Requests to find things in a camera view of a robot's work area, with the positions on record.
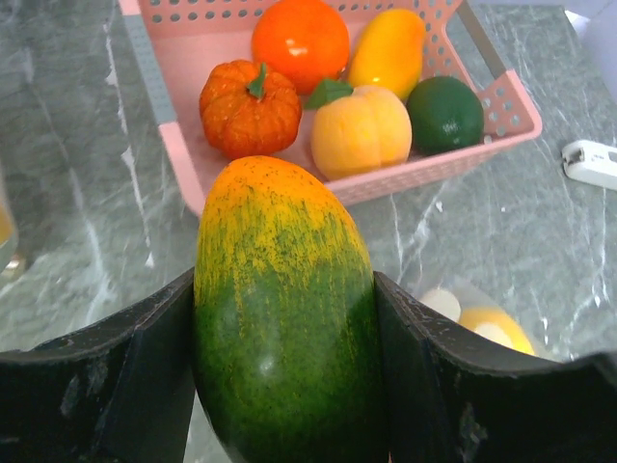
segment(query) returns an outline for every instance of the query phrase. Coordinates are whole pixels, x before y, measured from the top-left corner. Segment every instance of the pink basket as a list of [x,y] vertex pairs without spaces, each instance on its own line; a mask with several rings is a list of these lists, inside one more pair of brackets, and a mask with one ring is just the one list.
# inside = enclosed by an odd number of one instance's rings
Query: pink basket
[[[276,0],[120,0],[126,28],[144,77],[155,118],[188,207],[201,215],[205,197],[226,159],[205,141],[198,111],[210,71],[233,59],[251,59],[251,33],[258,17]],[[521,80],[507,70],[466,0],[369,0],[334,4],[352,41],[382,9],[410,8],[425,21],[423,77],[454,75],[476,91],[484,105],[484,143],[432,157],[413,153],[399,166],[325,181],[308,149],[312,111],[302,117],[296,142],[277,156],[312,172],[344,204],[355,204],[421,184],[454,177],[497,152],[540,135],[542,121]],[[495,81],[477,91],[445,27],[457,12]]]

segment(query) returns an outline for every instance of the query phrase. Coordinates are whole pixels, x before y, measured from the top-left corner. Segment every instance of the orange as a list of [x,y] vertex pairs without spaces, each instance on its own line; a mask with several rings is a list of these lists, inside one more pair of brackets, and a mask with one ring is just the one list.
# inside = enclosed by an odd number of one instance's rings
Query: orange
[[253,59],[287,77],[300,95],[325,78],[337,79],[350,55],[342,17],[321,0],[281,0],[261,16],[252,38]]

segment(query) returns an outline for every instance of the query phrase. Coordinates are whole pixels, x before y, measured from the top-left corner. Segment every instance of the plastic bag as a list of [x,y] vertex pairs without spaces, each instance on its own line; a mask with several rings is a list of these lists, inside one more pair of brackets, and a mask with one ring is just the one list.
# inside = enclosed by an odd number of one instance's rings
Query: plastic bag
[[[509,313],[507,308],[502,308],[488,294],[464,278],[453,275],[438,280],[420,279],[414,294],[424,305],[480,336],[521,352],[558,362],[543,344],[519,324],[515,313]],[[483,316],[486,314],[490,315],[490,319],[484,321]],[[518,336],[519,329],[523,331],[523,337]],[[526,340],[532,352],[524,348]]]

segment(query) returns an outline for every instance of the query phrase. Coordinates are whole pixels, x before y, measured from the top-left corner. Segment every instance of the yellow fruit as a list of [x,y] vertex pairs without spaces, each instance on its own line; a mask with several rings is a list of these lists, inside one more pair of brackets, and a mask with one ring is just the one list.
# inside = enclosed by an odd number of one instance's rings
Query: yellow fruit
[[463,310],[459,324],[505,347],[523,354],[535,355],[523,328],[502,309],[477,307]]
[[414,12],[394,9],[375,16],[354,50],[347,82],[378,85],[407,99],[422,73],[426,27]]
[[360,86],[321,106],[310,136],[317,169],[336,180],[405,162],[412,145],[412,123],[405,105],[391,91]]

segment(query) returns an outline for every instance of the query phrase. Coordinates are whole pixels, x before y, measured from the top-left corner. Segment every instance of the papaya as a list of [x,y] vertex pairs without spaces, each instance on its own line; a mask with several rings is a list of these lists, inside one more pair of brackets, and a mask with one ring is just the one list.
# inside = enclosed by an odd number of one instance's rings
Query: papaya
[[370,258],[317,178],[270,156],[229,163],[194,294],[196,387],[232,461],[388,462]]
[[405,101],[422,74],[426,25],[406,8],[377,14],[362,30],[349,65],[354,87],[377,85]]

